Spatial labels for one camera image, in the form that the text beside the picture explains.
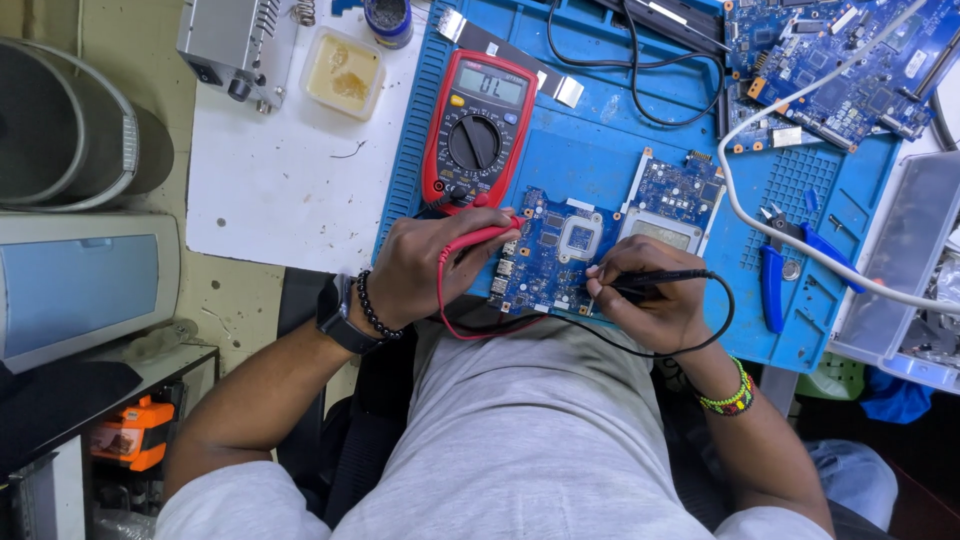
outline wire cutter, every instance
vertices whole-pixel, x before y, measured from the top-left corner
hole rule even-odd
[[[808,222],[804,222],[798,227],[786,220],[786,214],[783,210],[777,208],[777,205],[771,204],[770,206],[776,214],[771,214],[764,207],[760,207],[763,217],[767,218],[768,226],[797,238],[811,248],[856,272],[856,268],[850,261],[832,244],[824,240],[822,236],[816,234]],[[760,282],[763,297],[763,319],[767,324],[767,330],[773,333],[783,332],[783,309],[780,304],[780,283],[783,280],[783,255],[780,254],[782,249],[783,242],[773,237],[770,238],[769,245],[760,248],[760,252],[763,254]],[[866,290],[846,278],[841,277],[840,279],[856,293]]]

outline multimeter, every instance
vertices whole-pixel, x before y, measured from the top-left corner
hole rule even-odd
[[[485,193],[497,206],[507,192],[530,125],[538,79],[529,70],[484,53],[450,56],[423,155],[427,205],[453,215]],[[453,192],[466,195],[454,198]]]

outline beaded bracelet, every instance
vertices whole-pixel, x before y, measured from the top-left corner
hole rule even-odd
[[[380,332],[381,335],[387,339],[400,339],[403,336],[403,330],[392,331],[388,329],[373,314],[373,306],[370,305],[370,298],[367,297],[367,276],[369,275],[370,270],[364,270],[357,276],[357,297],[360,299],[363,314],[367,316],[367,321],[370,322],[373,329]]]
[[[696,390],[693,391],[703,408],[720,416],[736,416],[741,414],[750,408],[750,405],[754,404],[754,395],[756,394],[754,390],[754,380],[747,372],[743,371],[743,364],[733,356],[731,356],[731,360],[736,364],[736,369],[740,371],[740,389],[736,391],[736,394],[733,394],[732,398],[717,402],[707,399],[707,397]]]

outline blue silicone mat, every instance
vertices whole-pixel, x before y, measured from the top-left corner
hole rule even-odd
[[[719,14],[719,4],[692,5]],[[626,70],[574,68],[557,61],[546,41],[548,4],[535,0],[435,0],[432,23],[445,7],[458,10],[475,24],[505,37],[584,85],[576,109],[538,94],[530,133],[505,204],[518,207],[526,186],[533,185],[555,200],[573,197],[605,209],[619,209],[644,147],[653,148],[655,158],[677,165],[683,165],[691,149],[705,154],[716,151],[712,114],[681,128],[653,125],[641,119],[634,107]],[[687,52],[659,35],[638,30],[642,61]],[[586,0],[564,0],[554,16],[553,35],[561,52],[572,58],[630,58],[629,33],[616,24],[612,12]],[[420,163],[446,58],[452,49],[453,45],[436,32],[424,37],[376,251],[398,217],[419,209]],[[641,72],[637,85],[641,101],[653,114],[683,119],[706,106],[717,76],[712,65],[689,61]],[[737,193],[747,211],[760,218],[760,205],[775,203],[792,222],[809,221],[821,236],[856,260],[899,147],[893,136],[876,135],[866,139],[852,155],[818,144],[731,155],[730,160]],[[804,202],[804,192],[810,188],[816,190],[821,203],[813,213],[807,213]],[[835,230],[828,221],[830,215],[844,227]],[[737,298],[733,324],[721,342],[737,357],[808,373],[815,369],[827,345],[846,287],[820,263],[784,248],[786,258],[801,263],[802,274],[794,282],[783,283],[784,332],[768,332],[760,299],[758,250],[766,241],[763,234],[733,215],[725,198],[704,255],[708,267],[731,284]],[[492,277],[493,261],[470,293],[488,296]],[[713,328],[726,317],[726,296],[715,283],[708,285],[705,311]]]

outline gray t-shirt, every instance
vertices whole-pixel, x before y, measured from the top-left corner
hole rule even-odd
[[[188,483],[156,538],[714,538],[677,498],[649,363],[555,320],[477,341],[419,330],[407,430],[332,534],[259,461]],[[829,540],[776,507],[737,512],[715,537]]]

